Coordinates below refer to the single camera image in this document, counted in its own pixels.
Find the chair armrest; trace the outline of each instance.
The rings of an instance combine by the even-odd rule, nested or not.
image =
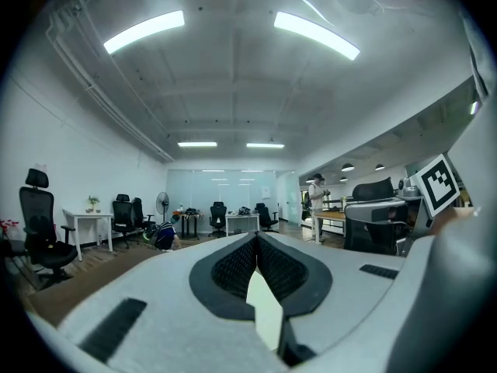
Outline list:
[[[27,233],[28,235],[38,235],[38,232],[36,232],[34,229],[31,228],[23,228],[24,232]]]

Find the table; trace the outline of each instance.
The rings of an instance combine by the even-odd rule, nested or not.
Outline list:
[[[229,221],[232,219],[237,219],[237,218],[257,218],[257,231],[260,231],[260,226],[259,226],[259,215],[258,214],[248,214],[248,215],[238,215],[238,214],[226,214],[226,236],[230,235],[230,227],[229,227]]]
[[[343,225],[343,236],[345,237],[345,213],[340,213],[339,211],[316,211],[314,214],[314,228],[316,232],[316,243],[319,243],[319,230],[318,230],[318,219],[341,221]]]
[[[78,230],[78,221],[79,220],[98,220],[100,218],[106,218],[108,222],[108,236],[109,236],[109,251],[112,252],[112,222],[110,221],[114,214],[111,213],[74,213],[69,210],[62,209],[66,217],[73,217],[75,223],[75,231],[73,232],[74,241],[76,245],[76,249],[78,250],[78,260],[83,261],[83,257],[81,255],[81,247],[79,245],[79,230]],[[100,246],[99,233],[97,230],[97,225],[95,225],[95,236],[96,236],[96,244]]]
[[[186,236],[189,237],[189,220],[191,217],[195,218],[195,226],[194,226],[194,232],[193,232],[193,238],[196,238],[198,240],[198,235],[196,234],[196,220],[198,220],[202,215],[201,214],[181,214],[181,239],[188,239],[185,238],[185,221],[186,221]]]

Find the person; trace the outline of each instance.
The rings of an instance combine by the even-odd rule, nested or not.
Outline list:
[[[315,236],[315,213],[323,209],[323,197],[329,195],[328,190],[323,190],[321,184],[325,182],[323,176],[319,173],[314,174],[314,181],[309,185],[309,199],[311,199],[311,216],[312,216],[312,235]],[[318,219],[319,236],[323,235],[323,220]]]
[[[172,243],[174,242],[178,249],[182,248],[179,237],[176,234],[176,230],[173,225],[179,221],[180,216],[174,214],[171,217],[171,221],[163,222],[160,225],[152,225],[147,228],[144,232],[144,238],[148,241],[154,235],[156,236],[154,246],[162,251],[172,251]]]

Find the black office chair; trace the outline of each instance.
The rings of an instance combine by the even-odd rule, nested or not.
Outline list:
[[[223,202],[214,202],[212,207],[210,208],[210,226],[216,228],[217,231],[211,232],[209,237],[216,236],[219,238],[220,236],[225,236],[226,232],[221,231],[221,228],[226,226],[226,207]]]
[[[131,209],[133,206],[130,203],[129,196],[122,193],[117,195],[116,200],[112,202],[112,208],[114,210],[112,229],[115,232],[122,233],[123,236],[126,236],[136,229],[131,221]],[[124,243],[126,243],[126,248],[129,249],[130,245],[126,239],[124,239]]]
[[[394,196],[394,187],[391,185],[391,178],[388,177],[376,183],[357,185],[352,196],[354,201],[363,203],[387,200]],[[395,213],[395,223],[373,224],[352,220],[347,217],[346,212],[344,249],[363,253],[394,255],[396,240],[405,237],[405,225],[398,224],[398,222],[406,222],[407,213],[406,207],[398,207]]]
[[[271,228],[279,222],[279,220],[276,219],[276,212],[273,212],[274,219],[272,220],[269,216],[269,210],[264,203],[256,204],[255,211],[259,213],[259,224],[263,228],[266,228],[266,232],[277,232]]]
[[[26,184],[32,188],[23,186],[19,190],[26,224],[24,228],[27,234],[26,250],[32,263],[38,263],[53,271],[52,274],[38,274],[40,278],[47,279],[41,287],[44,289],[71,277],[62,267],[68,265],[78,255],[76,248],[69,244],[69,232],[75,229],[62,225],[65,230],[65,243],[57,241],[54,228],[54,195],[38,189],[48,188],[47,174],[30,169]]]
[[[151,217],[154,217],[153,214],[147,214],[148,220],[144,221],[143,216],[143,208],[141,206],[141,199],[139,197],[135,197],[133,199],[133,213],[134,213],[134,226],[136,228],[147,229],[149,225],[154,225],[155,221],[150,221]]]

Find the black mesh panel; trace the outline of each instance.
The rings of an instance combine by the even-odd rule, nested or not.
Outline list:
[[[253,239],[218,261],[212,268],[212,279],[220,288],[245,300],[255,265]]]
[[[308,279],[306,266],[259,238],[257,266],[278,302],[291,295]]]

